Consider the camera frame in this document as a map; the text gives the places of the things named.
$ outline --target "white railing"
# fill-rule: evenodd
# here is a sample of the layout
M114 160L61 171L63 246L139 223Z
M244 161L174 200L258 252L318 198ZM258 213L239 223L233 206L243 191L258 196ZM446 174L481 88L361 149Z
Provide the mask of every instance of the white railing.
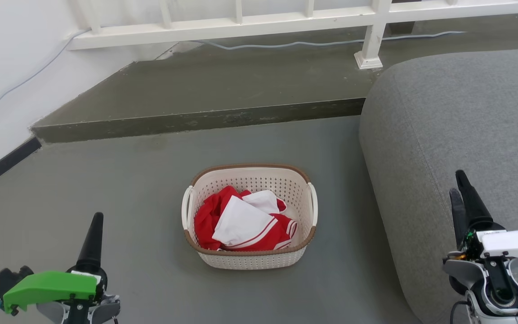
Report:
M71 50L367 26L362 50L354 54L360 68L382 67L378 54L388 23L518 13L518 0L371 0L370 6L327 10L304 0L304 12L243 16L242 0L233 0L233 18L172 21L167 0L159 0L159 24L100 27L93 0L78 1L92 30L74 38Z

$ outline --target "black cable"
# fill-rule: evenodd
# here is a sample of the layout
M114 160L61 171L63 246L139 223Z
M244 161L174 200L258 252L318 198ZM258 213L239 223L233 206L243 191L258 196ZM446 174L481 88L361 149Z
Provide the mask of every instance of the black cable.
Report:
M455 309L457 308L457 306L459 305L469 305L469 303L467 303L466 301L464 300L459 300L457 301L455 304L453 304L453 308L451 308L451 318L449 320L449 323L450 324L453 324L453 316L455 316Z

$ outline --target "brown basket rim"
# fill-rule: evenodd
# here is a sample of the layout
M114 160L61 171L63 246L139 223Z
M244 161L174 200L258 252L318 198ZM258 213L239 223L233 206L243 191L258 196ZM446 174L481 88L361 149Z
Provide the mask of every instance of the brown basket rim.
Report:
M212 171L217 170L226 170L226 169L238 169L238 168L280 168L280 169L288 169L292 170L294 172L297 172L302 178L304 178L306 183L310 183L309 177L305 172L302 172L300 169L290 166L288 164L275 164L275 163L243 163L243 164L226 164L224 166L214 166L212 168L208 168L203 170L202 172L199 172L193 178L193 181L191 181L191 185L195 186L195 183L205 174L208 174ZM185 234L185 239L191 245L192 248L194 248L197 252L201 254L207 254L208 256L221 256L221 257L260 257L260 256L274 256L276 254L285 254L285 253L293 253L297 252L298 250L301 250L302 248L305 248L311 242L313 239L313 236L315 236L315 230L317 229L317 226L311 226L311 230L309 232L309 235L301 244L294 246L294 247L286 247L282 248L281 250L272 250L272 251L252 251L252 252L236 252L236 251L213 251L213 250L207 250L205 248L200 247L193 239L191 238L191 235L189 234L189 230L184 229L183 234Z

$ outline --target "white cable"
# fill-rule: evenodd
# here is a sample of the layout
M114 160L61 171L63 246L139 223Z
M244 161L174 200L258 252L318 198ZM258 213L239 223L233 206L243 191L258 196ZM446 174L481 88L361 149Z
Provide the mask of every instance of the white cable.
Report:
M9 94L10 92L12 92L13 90L15 90L16 88L19 88L20 86L22 86L23 84L27 83L29 80L33 79L35 76L37 76L37 74L39 74L41 71L45 70L45 68L47 68L51 63L53 63L53 61L55 61L55 59L57 57L59 57L59 55L61 53L63 53L63 51L65 50L65 48L67 47L67 45L69 45L69 43L75 38L75 37L78 37L78 35L81 35L85 32L88 32L90 31L91 28L88 28L88 29L84 29L82 31L76 31L75 33L71 34L69 37L68 37L68 40L65 42L65 45L61 48L61 50L55 54L55 56L53 56L52 59L50 59L47 63L45 63L43 65L42 68L39 68L39 70L37 70L37 72L33 73L31 76L29 76L27 79L25 79L23 82L20 82L19 84L17 84L16 86L13 86L12 88L10 88L9 90L5 91L2 95L0 95L0 101L1 99L3 99L7 94ZM394 40L397 40L397 39L408 39L408 38L427 38L427 37L439 37L439 36L442 36L442 35L449 35L449 34L459 34L459 33L465 33L466 31L444 31L442 33L438 33L438 34L434 34L434 35L405 35L405 36L397 36L397 37L385 37L383 40L384 41L394 41ZM226 47L226 46L223 46L223 45L219 45L219 44L216 44L216 43L213 43L211 41L207 41L207 40L194 40L193 42L196 42L196 43L202 43L202 44L207 44L207 45L212 45L212 46L215 46L215 47L219 47L220 49L224 49L224 50L238 50L238 49L246 49L246 48L254 48L254 49L280 49L281 47L289 47L289 46L294 46L294 45L309 45L309 46L330 46L330 45L343 45L343 44L351 44L351 43L362 43L364 42L365 40L364 39L356 39L356 40L347 40L347 41L334 41L333 43L308 43L306 41L296 41L294 43L289 43L289 44L283 44L283 45L239 45L239 46L234 46L234 47Z

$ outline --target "perforated basket wall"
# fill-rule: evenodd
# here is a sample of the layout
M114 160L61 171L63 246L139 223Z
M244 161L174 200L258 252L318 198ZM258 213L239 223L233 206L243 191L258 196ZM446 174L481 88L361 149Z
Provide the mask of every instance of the perforated basket wall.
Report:
M237 191L271 190L288 206L288 217L298 223L298 233L291 246L276 251L224 252L201 248L193 226L193 218L210 195L226 186ZM221 269L259 270L290 266L303 256L317 225L317 194L309 178L292 166L245 164L219 166L199 174L183 199L183 229L189 244L210 266Z

